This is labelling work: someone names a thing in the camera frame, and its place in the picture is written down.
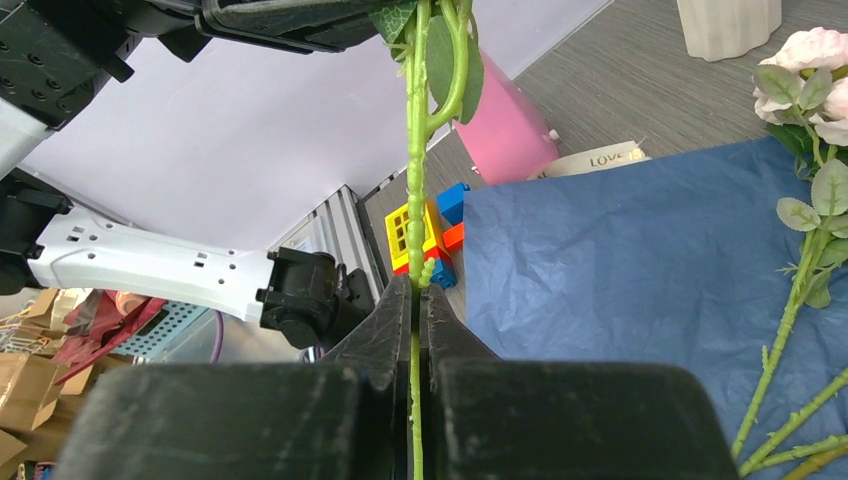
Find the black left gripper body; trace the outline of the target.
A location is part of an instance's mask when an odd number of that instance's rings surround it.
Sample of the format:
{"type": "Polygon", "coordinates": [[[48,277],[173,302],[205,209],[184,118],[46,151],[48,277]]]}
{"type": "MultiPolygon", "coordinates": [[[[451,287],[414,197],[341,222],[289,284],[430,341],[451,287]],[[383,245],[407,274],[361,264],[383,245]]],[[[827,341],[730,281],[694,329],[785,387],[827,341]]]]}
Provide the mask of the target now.
{"type": "Polygon", "coordinates": [[[195,11],[206,36],[292,53],[340,53],[377,34],[371,16],[396,1],[202,0],[195,11]]]}

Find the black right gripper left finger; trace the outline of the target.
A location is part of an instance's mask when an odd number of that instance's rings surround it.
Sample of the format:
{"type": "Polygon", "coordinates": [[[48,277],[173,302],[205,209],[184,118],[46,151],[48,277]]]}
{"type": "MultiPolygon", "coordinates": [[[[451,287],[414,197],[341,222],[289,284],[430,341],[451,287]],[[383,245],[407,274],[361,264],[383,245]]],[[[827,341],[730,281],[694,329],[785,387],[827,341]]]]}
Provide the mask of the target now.
{"type": "Polygon", "coordinates": [[[409,479],[413,290],[314,364],[153,364],[105,374],[59,456],[58,479],[409,479]]]}

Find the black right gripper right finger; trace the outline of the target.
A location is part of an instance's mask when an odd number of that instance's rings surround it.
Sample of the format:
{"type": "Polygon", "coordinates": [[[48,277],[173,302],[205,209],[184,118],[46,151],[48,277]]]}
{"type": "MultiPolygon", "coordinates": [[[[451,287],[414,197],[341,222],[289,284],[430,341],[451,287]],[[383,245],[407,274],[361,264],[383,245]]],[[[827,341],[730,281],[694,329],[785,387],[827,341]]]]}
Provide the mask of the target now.
{"type": "Polygon", "coordinates": [[[427,479],[734,479],[719,419],[688,371],[498,357],[444,291],[420,297],[427,479]]]}

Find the light pink flower stem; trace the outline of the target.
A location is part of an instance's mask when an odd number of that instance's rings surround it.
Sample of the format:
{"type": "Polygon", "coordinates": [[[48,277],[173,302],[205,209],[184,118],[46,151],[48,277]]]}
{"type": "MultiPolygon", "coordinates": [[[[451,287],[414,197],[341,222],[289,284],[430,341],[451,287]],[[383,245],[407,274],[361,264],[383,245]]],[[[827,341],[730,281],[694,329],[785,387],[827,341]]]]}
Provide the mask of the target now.
{"type": "Polygon", "coordinates": [[[425,258],[424,249],[427,145],[437,130],[460,117],[469,78],[469,41],[477,36],[472,8],[471,1],[401,1],[371,16],[406,81],[406,245],[415,308],[420,306],[422,291],[430,285],[434,266],[425,258]],[[452,69],[444,102],[430,112],[426,56],[433,8],[438,9],[437,18],[444,22],[450,38],[452,69]]]}

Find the dark blue wrapping paper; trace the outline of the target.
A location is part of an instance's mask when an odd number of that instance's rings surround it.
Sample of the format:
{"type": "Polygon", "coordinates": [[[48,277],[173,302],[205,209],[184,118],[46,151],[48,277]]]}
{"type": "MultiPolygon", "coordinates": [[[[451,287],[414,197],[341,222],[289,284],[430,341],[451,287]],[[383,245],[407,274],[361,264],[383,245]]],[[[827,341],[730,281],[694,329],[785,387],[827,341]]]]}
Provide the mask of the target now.
{"type": "Polygon", "coordinates": [[[809,190],[782,146],[762,139],[474,191],[468,326],[506,360],[682,368],[713,405],[734,479],[796,477],[847,445],[847,263],[830,304],[801,309],[738,456],[731,443],[803,239],[776,203],[809,190]]]}

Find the cream satin ribbon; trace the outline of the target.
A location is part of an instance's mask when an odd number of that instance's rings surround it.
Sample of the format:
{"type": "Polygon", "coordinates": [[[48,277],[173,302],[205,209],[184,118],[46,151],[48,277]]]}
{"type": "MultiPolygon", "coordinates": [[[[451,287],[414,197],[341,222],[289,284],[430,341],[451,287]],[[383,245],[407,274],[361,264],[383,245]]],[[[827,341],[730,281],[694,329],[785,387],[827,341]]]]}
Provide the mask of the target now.
{"type": "Polygon", "coordinates": [[[648,160],[651,157],[630,140],[561,157],[532,173],[528,180],[581,175],[648,160]]]}

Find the white ribbed vase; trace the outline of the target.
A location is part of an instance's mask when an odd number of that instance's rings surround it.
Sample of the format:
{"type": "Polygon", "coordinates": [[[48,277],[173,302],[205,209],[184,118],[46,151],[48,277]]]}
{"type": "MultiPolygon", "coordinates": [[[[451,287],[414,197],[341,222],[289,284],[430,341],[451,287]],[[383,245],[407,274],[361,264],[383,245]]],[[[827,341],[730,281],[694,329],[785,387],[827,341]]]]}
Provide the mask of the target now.
{"type": "Polygon", "coordinates": [[[782,23],[781,0],[677,0],[687,53],[707,62],[766,44],[782,23]]]}

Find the blue studded toy brick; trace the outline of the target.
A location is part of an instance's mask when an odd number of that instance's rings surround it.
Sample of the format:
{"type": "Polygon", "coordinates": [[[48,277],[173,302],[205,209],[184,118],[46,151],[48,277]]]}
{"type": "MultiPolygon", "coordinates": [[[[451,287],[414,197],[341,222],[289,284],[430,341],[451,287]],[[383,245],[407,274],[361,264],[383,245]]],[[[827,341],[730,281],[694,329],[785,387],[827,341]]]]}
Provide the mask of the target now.
{"type": "Polygon", "coordinates": [[[432,284],[439,285],[444,290],[451,289],[458,284],[457,275],[452,264],[441,258],[434,260],[430,281],[432,284]]]}

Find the pink rose stem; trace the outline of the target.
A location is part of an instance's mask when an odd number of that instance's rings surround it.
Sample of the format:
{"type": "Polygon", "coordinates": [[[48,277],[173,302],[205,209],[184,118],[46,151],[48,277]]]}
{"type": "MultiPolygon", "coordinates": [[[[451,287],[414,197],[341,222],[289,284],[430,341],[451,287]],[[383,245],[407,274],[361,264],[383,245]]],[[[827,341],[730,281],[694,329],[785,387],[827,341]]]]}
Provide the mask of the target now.
{"type": "Polygon", "coordinates": [[[847,36],[814,27],[792,33],[753,70],[754,112],[795,158],[810,185],[806,199],[782,197],[780,223],[802,234],[799,259],[785,267],[791,286],[762,373],[731,443],[738,456],[777,373],[803,307],[824,309],[830,283],[847,263],[847,36]]]}

